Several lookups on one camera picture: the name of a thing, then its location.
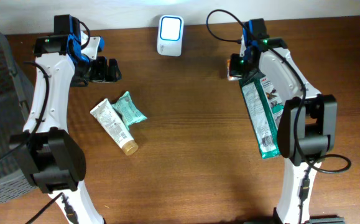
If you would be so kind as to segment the orange white small packet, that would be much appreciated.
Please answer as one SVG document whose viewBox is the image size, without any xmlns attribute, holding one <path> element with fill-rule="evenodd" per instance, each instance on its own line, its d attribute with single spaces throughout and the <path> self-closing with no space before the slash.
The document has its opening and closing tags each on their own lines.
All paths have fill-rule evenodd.
<svg viewBox="0 0 360 224">
<path fill-rule="evenodd" d="M 226 70 L 227 70 L 227 72 L 226 72 L 226 76 L 227 76 L 227 79 L 229 80 L 229 81 L 237 81 L 237 80 L 240 80 L 241 78 L 239 78 L 239 77 L 232 77 L 231 75 L 230 75 L 230 59 L 227 59 L 227 61 L 226 61 Z"/>
</svg>

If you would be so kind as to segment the white tube with gold cap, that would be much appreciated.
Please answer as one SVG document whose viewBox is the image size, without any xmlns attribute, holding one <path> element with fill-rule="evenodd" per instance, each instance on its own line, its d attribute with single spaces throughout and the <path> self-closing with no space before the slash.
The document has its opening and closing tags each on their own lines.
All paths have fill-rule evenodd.
<svg viewBox="0 0 360 224">
<path fill-rule="evenodd" d="M 125 155 L 130 156 L 138 150 L 138 144 L 107 98 L 98 103 L 90 111 L 90 114 L 99 122 Z"/>
</svg>

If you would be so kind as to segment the green packaged item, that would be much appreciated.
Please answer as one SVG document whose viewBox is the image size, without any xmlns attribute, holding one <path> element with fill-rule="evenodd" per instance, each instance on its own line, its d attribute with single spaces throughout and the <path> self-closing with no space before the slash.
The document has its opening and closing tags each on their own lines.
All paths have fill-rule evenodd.
<svg viewBox="0 0 360 224">
<path fill-rule="evenodd" d="M 277 130 L 284 110 L 284 102 L 272 82 L 261 72 L 249 80 L 240 80 L 239 85 L 261 158 L 270 159 L 279 156 Z"/>
</svg>

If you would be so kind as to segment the teal snack pouch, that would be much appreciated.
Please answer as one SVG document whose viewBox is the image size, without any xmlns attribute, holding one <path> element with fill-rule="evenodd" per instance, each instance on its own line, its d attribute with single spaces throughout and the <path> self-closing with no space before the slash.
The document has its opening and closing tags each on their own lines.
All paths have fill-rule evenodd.
<svg viewBox="0 0 360 224">
<path fill-rule="evenodd" d="M 147 119 L 147 117 L 137 109 L 128 91 L 126 91 L 111 106 L 118 114 L 121 115 L 121 119 L 127 130 L 129 130 L 131 125 L 140 123 Z"/>
</svg>

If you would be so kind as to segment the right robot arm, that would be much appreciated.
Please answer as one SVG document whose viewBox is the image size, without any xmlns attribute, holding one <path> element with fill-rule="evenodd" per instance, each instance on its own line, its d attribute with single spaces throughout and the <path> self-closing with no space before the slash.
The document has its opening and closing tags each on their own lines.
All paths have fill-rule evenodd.
<svg viewBox="0 0 360 224">
<path fill-rule="evenodd" d="M 241 49 L 228 74 L 237 78 L 263 158 L 285 162 L 280 200 L 256 223 L 344 223 L 336 215 L 312 217 L 309 204 L 322 162 L 332 156 L 337 102 L 302 75 L 287 44 L 271 38 L 263 19 L 242 24 Z"/>
</svg>

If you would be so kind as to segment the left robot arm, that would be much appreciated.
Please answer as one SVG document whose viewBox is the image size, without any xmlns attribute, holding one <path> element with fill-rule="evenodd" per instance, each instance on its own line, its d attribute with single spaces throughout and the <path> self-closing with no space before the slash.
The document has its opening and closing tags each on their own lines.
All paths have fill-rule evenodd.
<svg viewBox="0 0 360 224">
<path fill-rule="evenodd" d="M 116 59 L 100 56 L 104 40 L 82 33 L 84 23 L 69 14 L 54 17 L 53 33 L 35 42 L 36 83 L 21 134 L 9 146 L 26 181 L 51 197 L 68 223 L 104 223 L 86 189 L 86 158 L 68 133 L 71 87 L 122 78 Z"/>
</svg>

